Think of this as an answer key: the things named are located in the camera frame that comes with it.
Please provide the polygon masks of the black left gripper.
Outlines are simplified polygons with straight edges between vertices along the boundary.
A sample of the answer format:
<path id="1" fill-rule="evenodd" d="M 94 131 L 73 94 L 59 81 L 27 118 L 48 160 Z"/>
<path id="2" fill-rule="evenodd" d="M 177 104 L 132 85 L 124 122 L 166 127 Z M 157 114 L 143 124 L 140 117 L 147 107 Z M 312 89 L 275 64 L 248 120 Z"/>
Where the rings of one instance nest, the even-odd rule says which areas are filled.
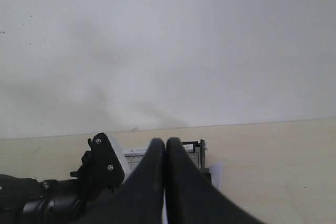
<path id="1" fill-rule="evenodd" d="M 79 169 L 70 173 L 71 177 L 77 178 L 81 189 L 77 219 L 86 213 L 88 202 L 95 201 L 106 189 L 113 193 L 117 188 L 108 188 L 99 180 L 98 173 L 94 168 L 92 151 L 85 151 L 81 161 L 82 165 Z"/>

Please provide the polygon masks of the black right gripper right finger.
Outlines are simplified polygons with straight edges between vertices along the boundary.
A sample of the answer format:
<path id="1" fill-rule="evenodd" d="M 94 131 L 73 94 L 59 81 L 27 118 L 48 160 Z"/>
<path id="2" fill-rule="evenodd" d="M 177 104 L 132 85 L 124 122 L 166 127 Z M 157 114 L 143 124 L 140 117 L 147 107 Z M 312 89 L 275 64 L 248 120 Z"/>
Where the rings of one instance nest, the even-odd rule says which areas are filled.
<path id="1" fill-rule="evenodd" d="M 168 223 L 262 223 L 212 185 L 177 137 L 166 143 L 165 199 Z"/>

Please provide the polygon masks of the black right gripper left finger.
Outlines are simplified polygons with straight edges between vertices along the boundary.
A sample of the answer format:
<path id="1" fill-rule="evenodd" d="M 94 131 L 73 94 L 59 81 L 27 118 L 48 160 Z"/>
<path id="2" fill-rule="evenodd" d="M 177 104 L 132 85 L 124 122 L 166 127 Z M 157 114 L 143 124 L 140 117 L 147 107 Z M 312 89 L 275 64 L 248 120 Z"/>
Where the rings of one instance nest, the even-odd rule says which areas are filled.
<path id="1" fill-rule="evenodd" d="M 154 138 L 125 183 L 76 223 L 162 223 L 165 145 Z"/>

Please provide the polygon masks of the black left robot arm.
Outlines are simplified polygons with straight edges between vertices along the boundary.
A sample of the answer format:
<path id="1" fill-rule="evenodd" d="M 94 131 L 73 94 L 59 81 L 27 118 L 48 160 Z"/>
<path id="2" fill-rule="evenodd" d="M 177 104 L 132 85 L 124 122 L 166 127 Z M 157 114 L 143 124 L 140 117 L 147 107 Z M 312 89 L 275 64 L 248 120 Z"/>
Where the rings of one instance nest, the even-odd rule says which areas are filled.
<path id="1" fill-rule="evenodd" d="M 87 204 L 108 189 L 114 191 L 130 168 L 123 155 L 86 151 L 81 166 L 68 180 L 43 180 L 1 175 L 1 223 L 71 223 Z"/>

